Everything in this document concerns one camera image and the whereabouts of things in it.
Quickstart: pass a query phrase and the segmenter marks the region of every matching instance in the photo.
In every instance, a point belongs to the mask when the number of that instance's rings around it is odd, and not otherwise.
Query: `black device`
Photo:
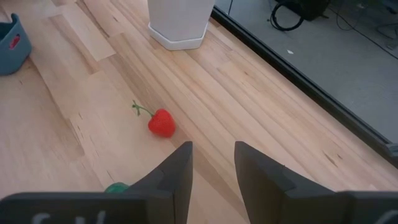
[[[307,21],[312,21],[323,15],[328,7],[330,0],[276,0],[300,17]]]
[[[1,224],[183,224],[192,189],[192,142],[123,193],[23,193],[0,201]]]
[[[398,192],[334,192],[244,142],[235,166],[251,224],[398,223]]]

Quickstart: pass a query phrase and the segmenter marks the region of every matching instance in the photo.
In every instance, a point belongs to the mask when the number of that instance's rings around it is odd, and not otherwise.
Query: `white planter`
[[[215,0],[148,0],[150,35],[168,50],[198,48]]]

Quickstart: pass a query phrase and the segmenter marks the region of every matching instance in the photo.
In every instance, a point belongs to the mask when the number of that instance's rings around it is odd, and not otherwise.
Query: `toy strawberry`
[[[139,110],[143,109],[144,111],[148,112],[152,117],[148,122],[149,130],[158,135],[165,138],[169,138],[174,134],[175,131],[175,123],[173,117],[170,115],[169,112],[165,109],[159,109],[152,114],[147,109],[137,105],[137,103],[133,100],[134,104],[132,105],[133,108],[137,109],[137,115],[140,115]]]

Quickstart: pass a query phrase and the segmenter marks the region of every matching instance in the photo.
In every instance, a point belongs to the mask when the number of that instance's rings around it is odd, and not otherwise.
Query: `green stem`
[[[154,116],[154,114],[152,114],[151,112],[149,112],[149,110],[147,110],[146,108],[143,108],[143,107],[139,106],[139,105],[136,103],[135,100],[133,100],[132,102],[134,103],[134,104],[132,105],[132,107],[135,108],[135,109],[137,109],[137,115],[138,115],[138,116],[140,115],[140,112],[139,112],[140,109],[143,109],[144,111],[148,112],[148,113],[150,114],[151,117]]]

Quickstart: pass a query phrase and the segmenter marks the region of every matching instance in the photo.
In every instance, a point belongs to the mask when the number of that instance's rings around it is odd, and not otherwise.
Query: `blue basket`
[[[22,66],[32,45],[16,14],[12,22],[0,22],[0,75],[10,75]]]

